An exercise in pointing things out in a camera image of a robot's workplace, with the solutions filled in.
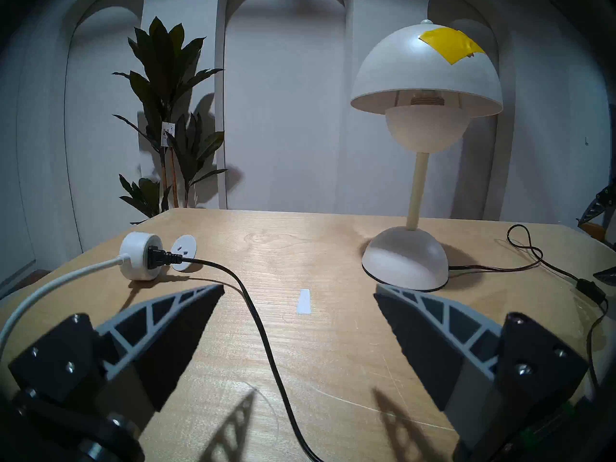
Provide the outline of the grey black left gripper left finger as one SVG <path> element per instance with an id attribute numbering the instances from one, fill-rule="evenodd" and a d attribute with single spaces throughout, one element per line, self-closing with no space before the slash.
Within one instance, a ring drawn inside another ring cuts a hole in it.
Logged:
<path id="1" fill-rule="evenodd" d="M 71 411 L 121 415 L 144 429 L 191 362 L 221 284 L 142 301 L 93 327 L 67 317 L 9 364 L 22 390 Z"/>

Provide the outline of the grey black left gripper right finger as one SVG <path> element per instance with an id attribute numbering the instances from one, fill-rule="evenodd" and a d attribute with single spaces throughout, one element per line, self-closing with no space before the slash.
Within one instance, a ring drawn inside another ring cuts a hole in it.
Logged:
<path id="1" fill-rule="evenodd" d="M 374 299 L 424 389 L 458 434 L 453 455 L 526 455 L 573 415 L 588 364 L 537 321 L 377 284 Z"/>

